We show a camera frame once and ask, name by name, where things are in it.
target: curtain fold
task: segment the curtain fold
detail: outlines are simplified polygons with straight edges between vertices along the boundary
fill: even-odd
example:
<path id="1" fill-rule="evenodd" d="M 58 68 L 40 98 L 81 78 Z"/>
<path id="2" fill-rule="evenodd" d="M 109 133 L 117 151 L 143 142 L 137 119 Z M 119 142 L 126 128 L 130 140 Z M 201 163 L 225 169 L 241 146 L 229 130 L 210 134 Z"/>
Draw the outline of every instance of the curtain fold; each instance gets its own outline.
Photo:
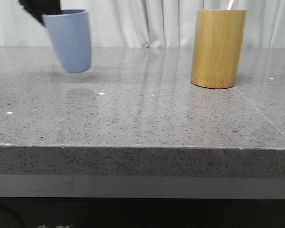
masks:
<path id="1" fill-rule="evenodd" d="M 229 0 L 61 0 L 89 9 L 93 47 L 192 48 L 198 9 Z M 285 48 L 285 0 L 236 0 L 248 10 L 243 47 Z M 0 0 L 0 46 L 50 46 L 45 28 L 17 0 Z"/>

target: black glove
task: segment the black glove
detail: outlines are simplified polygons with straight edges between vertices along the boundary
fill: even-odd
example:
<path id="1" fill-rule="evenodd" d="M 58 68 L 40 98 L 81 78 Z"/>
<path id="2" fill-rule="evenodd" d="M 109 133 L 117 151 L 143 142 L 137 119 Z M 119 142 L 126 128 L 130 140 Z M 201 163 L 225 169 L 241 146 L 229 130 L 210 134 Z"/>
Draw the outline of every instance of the black glove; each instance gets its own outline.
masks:
<path id="1" fill-rule="evenodd" d="M 62 14 L 60 0 L 19 0 L 24 9 L 42 25 L 42 14 Z"/>

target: speckled stone surface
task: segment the speckled stone surface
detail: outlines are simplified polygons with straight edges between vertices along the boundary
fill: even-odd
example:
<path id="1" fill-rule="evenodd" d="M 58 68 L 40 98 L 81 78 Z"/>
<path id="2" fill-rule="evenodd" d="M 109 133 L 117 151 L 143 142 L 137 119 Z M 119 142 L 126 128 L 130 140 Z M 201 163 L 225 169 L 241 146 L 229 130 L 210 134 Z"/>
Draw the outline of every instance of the speckled stone surface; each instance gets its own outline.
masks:
<path id="1" fill-rule="evenodd" d="M 190 83 L 192 49 L 92 61 L 70 74 L 50 47 L 0 47 L 0 174 L 285 177 L 285 48 L 244 49 L 223 90 Z"/>

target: blue cup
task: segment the blue cup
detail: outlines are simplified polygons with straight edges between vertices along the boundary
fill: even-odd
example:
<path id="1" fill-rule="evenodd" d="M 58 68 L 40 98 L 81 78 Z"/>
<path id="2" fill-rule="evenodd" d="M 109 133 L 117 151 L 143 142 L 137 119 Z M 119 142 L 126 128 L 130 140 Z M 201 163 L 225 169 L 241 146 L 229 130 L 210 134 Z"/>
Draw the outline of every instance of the blue cup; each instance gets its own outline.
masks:
<path id="1" fill-rule="evenodd" d="M 88 10 L 68 9 L 62 14 L 43 14 L 53 48 L 62 67 L 70 73 L 91 68 L 91 36 Z"/>

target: bamboo cup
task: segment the bamboo cup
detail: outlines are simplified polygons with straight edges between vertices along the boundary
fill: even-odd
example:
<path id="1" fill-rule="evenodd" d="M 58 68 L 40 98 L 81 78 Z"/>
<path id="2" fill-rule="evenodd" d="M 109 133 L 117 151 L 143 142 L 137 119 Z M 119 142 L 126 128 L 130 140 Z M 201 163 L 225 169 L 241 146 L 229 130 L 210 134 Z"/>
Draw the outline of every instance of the bamboo cup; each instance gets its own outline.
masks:
<path id="1" fill-rule="evenodd" d="M 247 10 L 198 10 L 191 82 L 206 88 L 235 85 Z"/>

